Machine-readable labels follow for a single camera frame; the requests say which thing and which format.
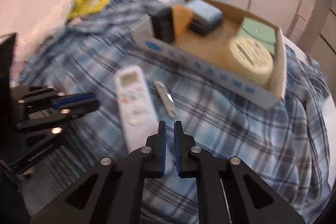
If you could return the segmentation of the white remote control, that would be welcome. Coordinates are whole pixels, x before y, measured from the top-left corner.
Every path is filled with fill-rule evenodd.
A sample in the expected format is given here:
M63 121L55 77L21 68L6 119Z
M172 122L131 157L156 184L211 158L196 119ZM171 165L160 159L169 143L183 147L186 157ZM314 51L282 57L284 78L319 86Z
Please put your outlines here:
M146 145L157 133L158 117L143 70L137 65L124 67L114 76L120 120L129 152Z

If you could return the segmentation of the black rectangular box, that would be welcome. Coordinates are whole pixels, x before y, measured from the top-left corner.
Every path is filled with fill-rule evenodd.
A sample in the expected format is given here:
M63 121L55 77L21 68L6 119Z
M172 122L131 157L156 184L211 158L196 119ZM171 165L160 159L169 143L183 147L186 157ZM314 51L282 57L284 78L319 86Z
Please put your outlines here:
M175 35L172 8L165 7L159 12L150 14L150 18L155 38L168 44L173 43L175 40Z

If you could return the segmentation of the light blue small box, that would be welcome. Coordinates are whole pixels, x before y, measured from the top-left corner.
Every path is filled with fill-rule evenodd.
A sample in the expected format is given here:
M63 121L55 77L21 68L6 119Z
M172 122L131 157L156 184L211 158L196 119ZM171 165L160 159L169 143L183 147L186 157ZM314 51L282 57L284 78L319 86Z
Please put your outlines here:
M203 0L190 0L185 6L193 12L194 20L202 24L212 24L222 18L222 11Z

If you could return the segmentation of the green envelope pouch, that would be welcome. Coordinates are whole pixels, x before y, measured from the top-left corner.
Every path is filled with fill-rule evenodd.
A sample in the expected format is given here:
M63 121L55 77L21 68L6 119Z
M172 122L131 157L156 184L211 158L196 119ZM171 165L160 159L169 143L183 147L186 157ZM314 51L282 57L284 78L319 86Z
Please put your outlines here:
M258 40L271 55L276 53L276 31L262 22L245 17L238 28L237 36Z

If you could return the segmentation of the silver nail clipper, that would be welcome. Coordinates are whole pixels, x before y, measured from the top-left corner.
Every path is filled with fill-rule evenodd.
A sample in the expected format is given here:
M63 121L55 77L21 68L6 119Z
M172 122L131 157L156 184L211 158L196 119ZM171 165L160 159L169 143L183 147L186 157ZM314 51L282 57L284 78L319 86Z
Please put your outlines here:
M154 82L155 88L157 90L157 93L159 94L161 101L163 103L163 106L167 112L167 115L171 118L177 118L179 114L176 111L174 100L171 96L171 94L168 92L167 88L163 84L162 81L156 80Z

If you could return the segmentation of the yellow package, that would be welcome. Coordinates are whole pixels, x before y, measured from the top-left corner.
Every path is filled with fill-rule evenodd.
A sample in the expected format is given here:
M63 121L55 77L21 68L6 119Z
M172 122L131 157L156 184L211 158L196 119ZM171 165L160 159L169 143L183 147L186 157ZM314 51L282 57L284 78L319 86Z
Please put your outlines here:
M67 19L98 13L109 3L110 0L73 0Z

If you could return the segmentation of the blue plaid cloth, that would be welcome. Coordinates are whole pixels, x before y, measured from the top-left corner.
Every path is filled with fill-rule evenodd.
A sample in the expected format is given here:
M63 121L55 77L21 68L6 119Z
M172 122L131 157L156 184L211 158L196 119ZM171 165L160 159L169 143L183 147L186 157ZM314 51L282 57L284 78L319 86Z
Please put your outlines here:
M63 145L35 166L21 190L36 215L101 158L128 155L118 113L114 74L138 65L145 74L158 118L167 123L167 159L161 180L146 180L142 223L197 223L197 188L175 167L173 124L153 85L161 80L177 105L185 133L214 156L237 156L313 223L326 207L330 151L322 106L325 78L311 61L287 49L285 99L263 110L177 63L137 48L130 26L161 9L156 0L111 0L79 24L56 32L27 61L23 85L53 85L68 94L94 92L100 108L74 121Z

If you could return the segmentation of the cardboard tray box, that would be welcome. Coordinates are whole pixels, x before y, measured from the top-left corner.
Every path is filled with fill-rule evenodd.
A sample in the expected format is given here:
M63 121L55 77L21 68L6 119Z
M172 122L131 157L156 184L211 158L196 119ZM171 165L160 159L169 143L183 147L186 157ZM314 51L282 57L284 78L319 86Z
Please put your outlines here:
M204 0L223 13L223 24L209 35L202 37L186 30L176 36L172 44L155 38L149 15L140 17L139 22L131 26L131 34L135 44L144 51L155 56L165 57L191 69L195 73L211 80L220 86L240 95L262 109L272 108L277 102L284 100L286 92L286 53L282 30L248 11L227 3ZM224 48L236 34L244 18L257 20L274 29L277 48L273 58L274 70L266 87L262 87L248 79L227 71L220 65Z

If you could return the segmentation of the beige refrigerator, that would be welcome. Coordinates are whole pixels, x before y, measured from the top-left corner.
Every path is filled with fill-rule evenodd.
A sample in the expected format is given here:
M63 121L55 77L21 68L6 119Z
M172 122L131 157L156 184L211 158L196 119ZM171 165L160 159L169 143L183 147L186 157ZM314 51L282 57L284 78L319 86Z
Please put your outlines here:
M335 0L316 0L297 45L318 61L328 85L335 88Z

